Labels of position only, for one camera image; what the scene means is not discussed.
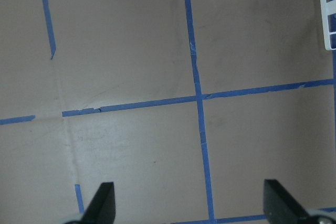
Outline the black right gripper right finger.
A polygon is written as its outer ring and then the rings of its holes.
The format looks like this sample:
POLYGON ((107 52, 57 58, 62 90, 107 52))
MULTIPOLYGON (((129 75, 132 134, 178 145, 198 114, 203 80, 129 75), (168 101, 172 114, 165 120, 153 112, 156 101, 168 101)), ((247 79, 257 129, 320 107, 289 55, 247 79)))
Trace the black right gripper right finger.
POLYGON ((263 211, 269 223, 303 223, 307 220, 307 211, 276 179, 264 180, 263 211))

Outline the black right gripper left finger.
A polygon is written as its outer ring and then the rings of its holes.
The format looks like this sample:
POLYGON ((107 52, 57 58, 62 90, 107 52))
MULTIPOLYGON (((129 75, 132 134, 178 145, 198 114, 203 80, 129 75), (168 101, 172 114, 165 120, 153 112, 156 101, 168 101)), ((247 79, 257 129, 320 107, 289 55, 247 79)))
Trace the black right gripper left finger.
POLYGON ((87 210, 82 223, 113 224, 116 216, 114 183, 101 183, 87 210))

